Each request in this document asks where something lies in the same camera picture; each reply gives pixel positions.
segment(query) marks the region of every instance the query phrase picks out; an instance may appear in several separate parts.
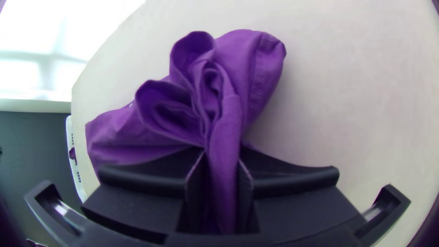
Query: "purple shirt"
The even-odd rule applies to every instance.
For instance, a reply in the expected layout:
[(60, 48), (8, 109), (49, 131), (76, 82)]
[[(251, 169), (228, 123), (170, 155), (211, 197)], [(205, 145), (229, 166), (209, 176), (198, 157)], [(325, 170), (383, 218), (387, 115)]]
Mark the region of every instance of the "purple shirt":
[(216, 223), (222, 233), (234, 233), (241, 136), (267, 104), (285, 56), (284, 44), (266, 32), (235, 30), (218, 39), (188, 34), (172, 48), (167, 77), (146, 81), (130, 104), (86, 125), (93, 166), (141, 163), (203, 147)]

